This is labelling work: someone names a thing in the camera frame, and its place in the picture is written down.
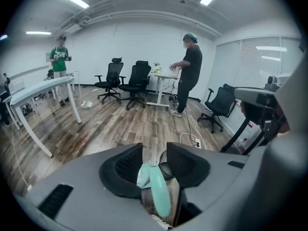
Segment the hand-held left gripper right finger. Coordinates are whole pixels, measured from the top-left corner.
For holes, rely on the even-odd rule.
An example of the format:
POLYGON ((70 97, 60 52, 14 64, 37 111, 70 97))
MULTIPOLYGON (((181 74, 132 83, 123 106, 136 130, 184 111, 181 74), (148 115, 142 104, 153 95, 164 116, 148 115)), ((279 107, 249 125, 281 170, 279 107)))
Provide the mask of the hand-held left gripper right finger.
POLYGON ((296 150, 280 142, 248 156, 169 142, 167 162, 180 185, 179 231, 265 231, 296 188, 296 150))

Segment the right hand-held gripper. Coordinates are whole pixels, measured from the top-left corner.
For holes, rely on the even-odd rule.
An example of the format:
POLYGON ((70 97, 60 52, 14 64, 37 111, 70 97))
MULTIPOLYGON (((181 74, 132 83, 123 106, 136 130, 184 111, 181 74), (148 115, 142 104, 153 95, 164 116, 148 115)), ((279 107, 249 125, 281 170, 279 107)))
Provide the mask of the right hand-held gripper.
POLYGON ((307 133, 307 57, 304 56, 296 70, 276 91, 236 87, 234 97, 239 100, 256 100, 258 96, 274 97, 283 115, 270 122, 262 122, 262 130, 267 136, 278 133, 285 119, 291 132, 307 133))

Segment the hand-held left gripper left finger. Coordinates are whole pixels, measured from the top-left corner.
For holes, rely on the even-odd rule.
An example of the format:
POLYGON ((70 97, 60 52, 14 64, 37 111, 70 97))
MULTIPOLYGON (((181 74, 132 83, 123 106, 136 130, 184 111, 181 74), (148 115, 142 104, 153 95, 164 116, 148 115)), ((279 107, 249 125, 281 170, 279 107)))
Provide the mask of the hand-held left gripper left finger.
POLYGON ((136 184, 141 165, 141 143, 82 156, 16 201, 46 231, 154 231, 136 184))

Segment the black mesh waste bin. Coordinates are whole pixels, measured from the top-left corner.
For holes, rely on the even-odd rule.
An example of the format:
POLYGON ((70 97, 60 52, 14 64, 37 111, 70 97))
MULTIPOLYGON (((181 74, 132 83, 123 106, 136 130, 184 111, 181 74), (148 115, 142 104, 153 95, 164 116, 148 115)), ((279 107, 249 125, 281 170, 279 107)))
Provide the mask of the black mesh waste bin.
POLYGON ((167 151, 166 150, 161 153, 158 166, 165 180, 171 180, 174 178, 172 171, 167 162, 167 151))

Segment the mint green dustpan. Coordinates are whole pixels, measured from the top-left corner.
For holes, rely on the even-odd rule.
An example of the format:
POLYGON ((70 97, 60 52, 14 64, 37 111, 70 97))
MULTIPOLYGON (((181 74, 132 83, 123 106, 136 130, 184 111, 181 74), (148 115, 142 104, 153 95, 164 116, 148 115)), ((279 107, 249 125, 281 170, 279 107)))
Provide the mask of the mint green dustpan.
POLYGON ((158 166, 150 163, 142 164, 136 185, 141 188, 150 188, 156 212, 165 218, 171 213, 171 200, 164 176, 158 166))

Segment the person's right hand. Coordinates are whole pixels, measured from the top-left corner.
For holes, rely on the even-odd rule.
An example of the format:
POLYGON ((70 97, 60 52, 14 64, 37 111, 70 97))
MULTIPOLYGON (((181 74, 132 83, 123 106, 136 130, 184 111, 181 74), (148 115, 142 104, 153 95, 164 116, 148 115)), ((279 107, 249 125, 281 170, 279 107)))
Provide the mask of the person's right hand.
POLYGON ((280 129, 278 131, 279 134, 284 134, 290 131, 290 126, 288 124, 288 121, 284 115, 284 112, 279 104, 277 104, 276 109, 276 117, 278 118, 280 122, 280 129))

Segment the white window blinds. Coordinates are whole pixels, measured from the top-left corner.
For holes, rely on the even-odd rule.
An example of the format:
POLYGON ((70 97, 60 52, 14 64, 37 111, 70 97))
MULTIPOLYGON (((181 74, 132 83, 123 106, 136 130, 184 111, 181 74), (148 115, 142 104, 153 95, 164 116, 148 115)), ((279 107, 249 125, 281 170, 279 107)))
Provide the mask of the white window blinds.
POLYGON ((294 71, 303 55, 299 44, 296 38, 262 37, 218 45, 208 86, 262 88, 269 76, 294 71))

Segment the black office chair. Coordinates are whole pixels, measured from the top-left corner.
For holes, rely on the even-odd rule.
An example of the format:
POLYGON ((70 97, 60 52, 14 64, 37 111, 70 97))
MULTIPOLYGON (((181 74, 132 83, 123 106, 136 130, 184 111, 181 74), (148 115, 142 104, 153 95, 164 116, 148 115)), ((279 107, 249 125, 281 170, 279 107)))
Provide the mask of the black office chair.
POLYGON ((220 132, 223 131, 223 126, 220 124, 220 117, 229 118, 230 114, 234 110, 237 100, 234 96, 235 87, 232 87, 228 84, 224 84, 222 87, 219 87, 215 98, 212 101, 209 101, 211 94, 214 91, 209 88, 209 95, 205 101, 205 106, 208 111, 211 112, 211 115, 201 113, 200 117, 197 118, 197 122, 201 120, 207 120, 211 124, 211 133, 214 134, 214 124, 217 124, 220 127, 220 132))
POLYGON ((141 93, 146 93, 146 88, 150 79, 150 71, 151 67, 149 66, 149 62, 139 60, 132 66, 128 84, 124 84, 125 77, 120 76, 122 83, 118 86, 118 88, 129 93, 128 98, 119 99, 119 103, 122 101, 128 101, 126 110, 129 110, 130 105, 135 102, 141 104, 143 108, 146 107, 145 98, 141 96, 141 93))
POLYGON ((102 103, 104 103, 106 98, 114 97, 117 101, 120 100, 121 94, 115 91, 115 88, 121 84, 120 78, 123 80, 123 77, 120 77, 120 72, 123 68, 124 63, 122 62, 122 58, 113 58, 111 63, 108 64, 108 71, 106 75, 106 80, 101 81, 102 75, 96 75, 99 79, 98 82, 94 84, 95 87, 100 89, 104 89, 105 93, 97 96, 99 99, 102 98, 102 103))

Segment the white plastic basket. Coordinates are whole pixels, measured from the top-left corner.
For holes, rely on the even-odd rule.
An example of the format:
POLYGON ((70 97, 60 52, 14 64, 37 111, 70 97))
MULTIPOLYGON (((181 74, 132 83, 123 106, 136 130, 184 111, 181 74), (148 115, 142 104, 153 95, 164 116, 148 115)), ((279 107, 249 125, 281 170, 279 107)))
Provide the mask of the white plastic basket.
POLYGON ((181 73, 181 68, 180 67, 175 67, 175 68, 170 68, 168 71, 168 74, 174 78, 179 78, 181 73))

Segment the person's left white shoe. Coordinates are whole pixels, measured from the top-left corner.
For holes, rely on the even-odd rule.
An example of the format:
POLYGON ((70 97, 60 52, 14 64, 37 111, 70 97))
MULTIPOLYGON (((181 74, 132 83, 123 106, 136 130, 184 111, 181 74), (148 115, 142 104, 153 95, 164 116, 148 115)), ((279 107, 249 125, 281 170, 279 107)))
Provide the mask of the person's left white shoe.
POLYGON ((151 216, 163 230, 167 231, 167 230, 173 229, 173 227, 170 224, 166 223, 158 216, 153 215, 153 214, 151 214, 151 216))

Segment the white standing desk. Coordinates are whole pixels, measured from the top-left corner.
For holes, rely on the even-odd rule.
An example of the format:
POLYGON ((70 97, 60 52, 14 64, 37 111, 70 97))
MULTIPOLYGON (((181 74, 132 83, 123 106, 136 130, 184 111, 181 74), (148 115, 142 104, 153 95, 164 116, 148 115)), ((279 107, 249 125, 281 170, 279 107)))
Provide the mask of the white standing desk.
POLYGON ((153 77, 157 77, 157 82, 156 82, 156 91, 155 91, 155 94, 157 95, 157 101, 154 103, 154 102, 147 102, 146 104, 147 105, 152 105, 152 106, 159 106, 159 107, 164 107, 164 108, 169 108, 169 104, 163 104, 161 103, 161 99, 162 99, 162 96, 163 96, 163 91, 161 89, 161 84, 164 80, 177 80, 178 77, 175 77, 175 76, 169 76, 169 75, 165 75, 165 74, 150 74, 150 76, 153 76, 153 77))

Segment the light blue table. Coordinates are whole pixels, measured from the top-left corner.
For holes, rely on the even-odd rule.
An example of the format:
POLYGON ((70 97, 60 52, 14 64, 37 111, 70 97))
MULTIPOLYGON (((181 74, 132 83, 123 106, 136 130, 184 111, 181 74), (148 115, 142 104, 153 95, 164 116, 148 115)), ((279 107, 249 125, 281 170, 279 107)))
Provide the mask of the light blue table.
POLYGON ((25 88, 19 91, 18 93, 14 94, 10 102, 11 108, 16 111, 18 118, 23 124, 27 133, 30 135, 30 137, 33 139, 36 145, 50 158, 53 156, 53 154, 45 147, 45 145, 36 136, 32 128, 28 124, 27 120, 25 119, 25 116, 23 115, 21 111, 21 106, 25 104, 27 101, 29 101, 30 99, 37 96, 38 94, 47 93, 48 90, 51 90, 60 85, 66 85, 67 90, 68 90, 68 96, 70 100, 71 109, 73 111, 73 114, 75 116, 77 123, 80 124, 82 121, 81 121, 81 118, 77 110, 77 106, 74 101, 72 88, 70 86, 73 80, 74 80, 73 77, 67 76, 67 77, 61 77, 61 78, 42 81, 40 83, 37 83, 31 87, 25 88))

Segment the white ceiling pipes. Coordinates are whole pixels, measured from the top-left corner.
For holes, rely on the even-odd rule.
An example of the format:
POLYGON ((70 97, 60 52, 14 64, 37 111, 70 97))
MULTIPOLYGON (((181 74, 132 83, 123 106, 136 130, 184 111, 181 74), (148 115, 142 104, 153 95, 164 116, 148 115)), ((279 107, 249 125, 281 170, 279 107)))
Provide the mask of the white ceiling pipes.
POLYGON ((103 0, 75 13, 58 29, 121 19, 168 20, 195 27, 211 37, 222 35, 228 18, 222 13, 192 0, 103 0))

